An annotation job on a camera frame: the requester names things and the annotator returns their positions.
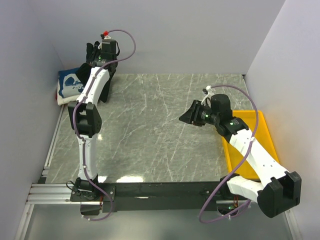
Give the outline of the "black t shirt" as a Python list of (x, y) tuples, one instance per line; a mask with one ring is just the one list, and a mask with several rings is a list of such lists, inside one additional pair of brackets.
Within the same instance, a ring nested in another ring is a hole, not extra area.
[(92, 67), (90, 65), (90, 56), (93, 53), (94, 44), (86, 44), (86, 62), (83, 63), (76, 71), (76, 76), (81, 81), (84, 89), (80, 96), (76, 99), (81, 101), (87, 91), (90, 91), (87, 102), (97, 103), (101, 101), (107, 102), (111, 87), (111, 79), (116, 73), (118, 64), (115, 60), (105, 63), (101, 67)]

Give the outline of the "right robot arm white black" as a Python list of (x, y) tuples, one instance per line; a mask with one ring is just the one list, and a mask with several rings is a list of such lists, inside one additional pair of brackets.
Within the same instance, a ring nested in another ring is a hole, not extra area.
[(255, 132), (239, 117), (234, 116), (226, 94), (215, 94), (202, 101), (194, 100), (190, 108), (179, 117), (185, 124), (202, 127), (210, 124), (217, 133), (235, 148), (259, 177), (253, 181), (236, 174), (233, 169), (225, 176), (205, 201), (201, 211), (209, 205), (219, 191), (222, 198), (230, 200), (238, 195), (255, 202), (269, 218), (273, 218), (301, 201), (302, 178), (280, 165), (255, 138)]

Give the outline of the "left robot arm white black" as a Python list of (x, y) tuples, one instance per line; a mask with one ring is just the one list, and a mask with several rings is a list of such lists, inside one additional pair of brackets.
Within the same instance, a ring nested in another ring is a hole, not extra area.
[(94, 201), (102, 195), (98, 187), (95, 163), (96, 143), (102, 128), (97, 104), (105, 103), (108, 99), (119, 54), (119, 45), (114, 39), (87, 43), (86, 62), (75, 72), (84, 89), (80, 96), (67, 106), (71, 128), (75, 131), (79, 146), (79, 172), (72, 194), (88, 201)]

